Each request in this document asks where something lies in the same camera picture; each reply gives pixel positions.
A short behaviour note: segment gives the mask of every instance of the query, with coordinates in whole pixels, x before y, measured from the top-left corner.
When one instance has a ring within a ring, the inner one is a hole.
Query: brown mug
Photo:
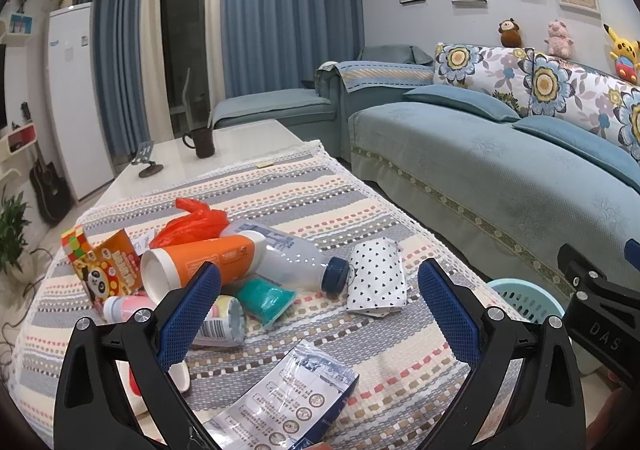
[[[187,138],[193,141],[193,146],[187,143]],[[196,156],[200,159],[211,157],[216,153],[216,148],[213,146],[213,130],[206,126],[185,132],[182,134],[182,142],[187,148],[196,150]]]

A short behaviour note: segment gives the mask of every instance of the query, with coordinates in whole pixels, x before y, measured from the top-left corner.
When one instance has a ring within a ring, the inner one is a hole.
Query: wall
[[[8,20],[9,14],[17,9],[18,0],[9,0],[0,11],[0,18]],[[27,0],[24,5],[26,14],[33,16],[32,36],[24,47],[7,47],[6,65],[4,70],[4,87],[6,111],[9,123],[15,121],[23,123],[20,113],[20,103],[29,102],[31,117],[36,125],[38,143],[47,162],[53,161],[58,170],[62,168],[58,155],[53,129],[50,122],[46,96],[46,79],[44,77],[44,51],[46,18],[55,2],[51,0]],[[24,197],[30,207],[26,217],[32,222],[28,226],[25,237],[29,248],[33,249],[40,242],[48,230],[40,218],[35,193],[28,180],[29,168],[33,164],[31,152],[25,152],[12,157],[2,164],[0,171],[10,167],[20,170],[22,176],[14,179],[8,185],[9,191],[24,191]]]
[[[488,0],[454,6],[451,0],[426,0],[405,6],[398,0],[363,0],[366,45],[408,43],[432,54],[438,42],[500,45],[498,25],[513,18],[524,45],[546,50],[547,25],[564,20],[575,41],[574,59],[612,72],[611,42],[605,22],[619,36],[640,38],[640,14],[632,0],[598,0],[602,19],[561,8],[558,0]]]

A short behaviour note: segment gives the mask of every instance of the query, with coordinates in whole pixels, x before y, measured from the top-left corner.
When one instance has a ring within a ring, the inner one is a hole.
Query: rubik's cube
[[[86,239],[84,228],[76,226],[62,234],[62,249],[69,261],[75,262],[91,251],[91,245]]]

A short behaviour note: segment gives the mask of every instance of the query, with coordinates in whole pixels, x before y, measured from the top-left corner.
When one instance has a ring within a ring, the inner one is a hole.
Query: window
[[[160,0],[164,77],[174,136],[209,120],[204,0]]]

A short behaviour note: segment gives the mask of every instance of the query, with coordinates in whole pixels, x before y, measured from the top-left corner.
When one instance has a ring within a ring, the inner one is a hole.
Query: floral cushion
[[[438,44],[433,83],[484,92],[526,116],[532,74],[525,72],[521,64],[532,60],[533,53],[533,49]]]
[[[597,134],[640,163],[640,90],[599,70],[535,51],[520,62],[530,74],[532,115],[548,115]]]

